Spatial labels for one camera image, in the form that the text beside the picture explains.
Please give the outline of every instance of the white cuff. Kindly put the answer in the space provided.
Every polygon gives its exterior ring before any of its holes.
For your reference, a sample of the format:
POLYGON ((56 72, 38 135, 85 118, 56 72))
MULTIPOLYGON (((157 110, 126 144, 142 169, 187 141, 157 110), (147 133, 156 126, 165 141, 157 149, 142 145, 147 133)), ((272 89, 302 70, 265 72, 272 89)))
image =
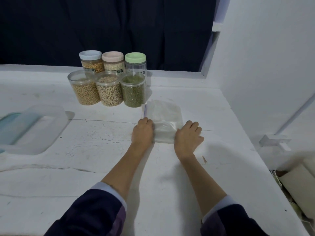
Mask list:
POLYGON ((106 183, 104 182, 97 182, 95 185, 93 185, 91 187, 91 189, 98 189, 98 190, 104 190, 110 194, 112 194, 113 196, 115 196, 119 201, 120 203, 124 206, 125 208, 125 211, 127 211, 127 204, 126 204, 126 201, 123 199, 123 197, 121 197, 121 195, 116 191, 114 190, 110 185, 107 185, 106 183))
POLYGON ((227 206, 230 205, 235 205, 237 204, 236 201, 234 199, 232 199, 231 196, 227 195, 226 197, 224 197, 223 199, 221 199, 203 218, 202 218, 202 223, 204 223, 211 214, 213 214, 214 212, 223 209, 227 206))

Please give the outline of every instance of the teal lid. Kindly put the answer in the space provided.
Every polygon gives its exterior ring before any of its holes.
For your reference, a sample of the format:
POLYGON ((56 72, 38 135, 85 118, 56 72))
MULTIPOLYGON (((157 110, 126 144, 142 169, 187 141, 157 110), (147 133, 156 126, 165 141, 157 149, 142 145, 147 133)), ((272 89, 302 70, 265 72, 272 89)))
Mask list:
POLYGON ((125 61, 132 64, 143 63, 146 60, 146 55, 140 52, 131 52, 125 55, 125 61))

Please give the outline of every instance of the hand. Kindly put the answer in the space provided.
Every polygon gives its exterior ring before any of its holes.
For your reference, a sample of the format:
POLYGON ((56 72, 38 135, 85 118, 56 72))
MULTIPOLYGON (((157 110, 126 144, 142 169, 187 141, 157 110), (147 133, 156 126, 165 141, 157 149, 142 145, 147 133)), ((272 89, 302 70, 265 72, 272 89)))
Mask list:
POLYGON ((188 121, 181 130, 177 130, 175 135, 175 153, 179 160, 193 156, 197 146, 203 141, 204 137, 200 137, 201 127, 199 123, 188 121))
POLYGON ((138 125, 134 127, 131 135, 131 147, 140 154, 151 146, 153 140, 152 120, 145 117, 140 119, 138 125))

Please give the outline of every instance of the jar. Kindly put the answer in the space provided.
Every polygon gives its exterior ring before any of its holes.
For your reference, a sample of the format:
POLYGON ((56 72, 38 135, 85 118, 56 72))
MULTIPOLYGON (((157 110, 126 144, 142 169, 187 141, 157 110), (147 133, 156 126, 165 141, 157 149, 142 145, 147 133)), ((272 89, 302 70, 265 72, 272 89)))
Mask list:
POLYGON ((93 105, 100 101, 94 77, 94 72, 89 69, 77 70, 68 75, 73 91, 82 105, 93 105))
POLYGON ((102 52, 97 50, 86 50, 79 53, 81 64, 84 69, 90 69, 95 73, 104 71, 102 52))
POLYGON ((109 51, 102 54, 105 71, 125 72, 124 54, 118 51, 109 51))
POLYGON ((140 52, 131 52, 125 55, 126 71, 141 73, 147 77, 147 57, 140 52))
POLYGON ((141 107, 146 102, 146 77, 141 73, 126 72, 120 80, 124 102, 128 107, 141 107))
POLYGON ((95 76, 100 100, 105 106, 116 106, 123 102, 119 80, 119 74, 115 71, 105 71, 95 76))

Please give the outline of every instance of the dark blue curtain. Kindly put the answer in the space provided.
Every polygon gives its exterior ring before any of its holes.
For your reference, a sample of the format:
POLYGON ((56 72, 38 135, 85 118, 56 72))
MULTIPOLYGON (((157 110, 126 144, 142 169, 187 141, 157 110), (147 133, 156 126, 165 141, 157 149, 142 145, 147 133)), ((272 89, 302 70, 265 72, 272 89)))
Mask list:
POLYGON ((198 71, 216 0, 0 0, 0 63, 81 66, 83 50, 138 51, 198 71))

